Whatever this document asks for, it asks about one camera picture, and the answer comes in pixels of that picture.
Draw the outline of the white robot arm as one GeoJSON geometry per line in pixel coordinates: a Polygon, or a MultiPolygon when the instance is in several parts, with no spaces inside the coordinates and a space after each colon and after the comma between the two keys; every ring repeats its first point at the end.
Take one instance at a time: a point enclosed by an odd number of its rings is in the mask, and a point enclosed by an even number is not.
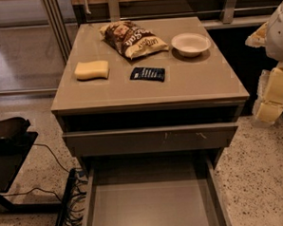
{"type": "Polygon", "coordinates": [[[270,19],[245,40],[248,47],[264,47],[266,55],[277,61],[271,71],[259,78],[253,115],[257,122],[272,125],[283,112],[283,1],[270,19]]]}

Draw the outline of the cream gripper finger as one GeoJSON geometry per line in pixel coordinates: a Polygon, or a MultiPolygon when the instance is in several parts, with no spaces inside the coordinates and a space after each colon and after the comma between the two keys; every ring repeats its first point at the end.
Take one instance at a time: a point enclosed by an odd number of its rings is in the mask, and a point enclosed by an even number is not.
{"type": "Polygon", "coordinates": [[[274,124],[283,112],[283,62],[263,69],[258,79],[253,116],[258,122],[274,124]]]}
{"type": "Polygon", "coordinates": [[[265,47],[266,35],[267,35],[267,25],[265,22],[260,28],[258,28],[252,35],[250,35],[245,40],[245,45],[248,47],[265,47]]]}

